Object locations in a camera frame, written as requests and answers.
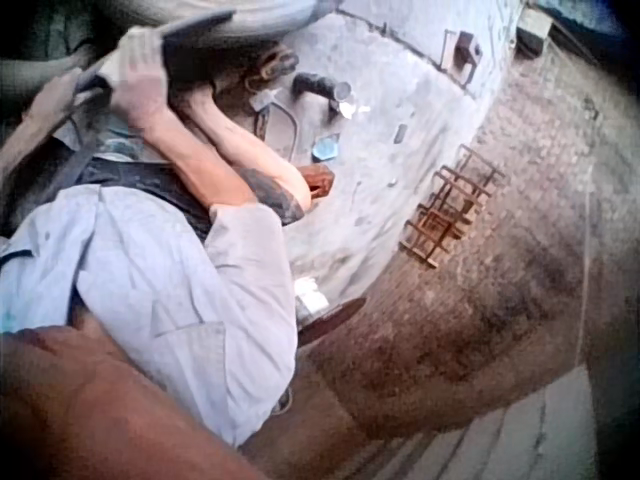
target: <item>paved ground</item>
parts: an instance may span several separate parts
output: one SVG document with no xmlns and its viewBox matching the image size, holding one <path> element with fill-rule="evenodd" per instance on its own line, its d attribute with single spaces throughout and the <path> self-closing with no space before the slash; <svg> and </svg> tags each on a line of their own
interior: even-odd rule
<svg viewBox="0 0 640 480">
<path fill-rule="evenodd" d="M 360 314 L 301 359 L 331 402 L 294 402 L 250 442 L 250 458 L 276 478 L 322 478 L 357 454 L 363 433 L 465 426 L 585 357 L 593 372 L 612 350 L 637 358 L 639 131 L 637 101 L 608 74 L 555 49 L 516 59 L 474 143 L 511 185 L 439 270 L 394 256 Z M 600 423 L 625 408 L 604 372 L 592 374 Z M 316 427 L 345 412 L 355 424 L 349 433 L 331 420 L 334 449 Z M 296 429 L 309 441 L 287 442 Z"/>
</svg>

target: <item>concrete wall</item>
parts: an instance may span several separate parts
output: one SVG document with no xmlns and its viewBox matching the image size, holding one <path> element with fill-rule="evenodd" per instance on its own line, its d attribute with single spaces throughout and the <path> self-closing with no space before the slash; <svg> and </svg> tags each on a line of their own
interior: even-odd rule
<svg viewBox="0 0 640 480">
<path fill-rule="evenodd" d="M 316 138 L 341 132 L 330 197 L 286 229 L 295 276 L 315 277 L 332 304 L 362 295 L 378 277 L 405 220 L 430 193 L 433 172 L 473 138 L 512 56 L 520 9 L 520 0 L 347 0 L 286 39 L 299 71 L 349 81 L 361 109 L 327 127 L 323 99 L 291 104 L 305 119 L 294 162 L 309 161 Z M 467 90 L 435 66 L 445 30 L 476 34 L 485 52 Z M 394 145 L 401 123 L 408 133 Z"/>
</svg>

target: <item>bare forearm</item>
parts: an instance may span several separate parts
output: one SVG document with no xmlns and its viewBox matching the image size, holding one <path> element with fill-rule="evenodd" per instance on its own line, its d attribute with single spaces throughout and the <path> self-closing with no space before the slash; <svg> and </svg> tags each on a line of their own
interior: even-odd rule
<svg viewBox="0 0 640 480">
<path fill-rule="evenodd" d="M 235 167 L 262 172 L 289 191 L 303 211 L 309 209 L 311 195 L 300 172 L 227 118 L 213 102 L 193 111 L 191 118 L 225 160 Z"/>
<path fill-rule="evenodd" d="M 46 128 L 30 118 L 18 126 L 0 150 L 0 191 L 6 188 L 11 172 L 42 145 L 48 135 Z"/>
<path fill-rule="evenodd" d="M 174 166 L 189 191 L 204 205 L 255 203 L 249 186 L 210 145 L 198 140 L 167 109 L 143 134 L 146 142 Z"/>
</svg>

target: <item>hand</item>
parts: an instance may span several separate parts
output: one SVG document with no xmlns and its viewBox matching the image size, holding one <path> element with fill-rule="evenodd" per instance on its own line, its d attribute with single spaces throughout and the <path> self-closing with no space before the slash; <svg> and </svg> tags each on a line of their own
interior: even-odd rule
<svg viewBox="0 0 640 480">
<path fill-rule="evenodd" d="M 263 479 L 138 373 L 98 321 L 0 336 L 3 467 L 20 478 Z"/>
<path fill-rule="evenodd" d="M 132 28 L 120 40 L 117 55 L 111 108 L 130 127 L 144 132 L 168 111 L 162 38 L 153 29 Z"/>
<path fill-rule="evenodd" d="M 55 77 L 36 95 L 25 120 L 41 125 L 55 125 L 71 114 L 75 88 L 82 70 L 74 68 L 62 77 Z"/>
</svg>

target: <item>light blue shirt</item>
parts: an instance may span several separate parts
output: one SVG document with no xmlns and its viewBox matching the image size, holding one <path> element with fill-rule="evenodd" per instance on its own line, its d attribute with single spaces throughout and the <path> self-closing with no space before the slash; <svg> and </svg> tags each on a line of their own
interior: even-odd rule
<svg viewBox="0 0 640 480">
<path fill-rule="evenodd" d="M 65 325 L 75 289 L 132 361 L 233 446 L 289 384 L 295 299 L 279 218 L 212 209 L 204 246 L 173 206 L 82 185 L 0 246 L 3 331 Z"/>
</svg>

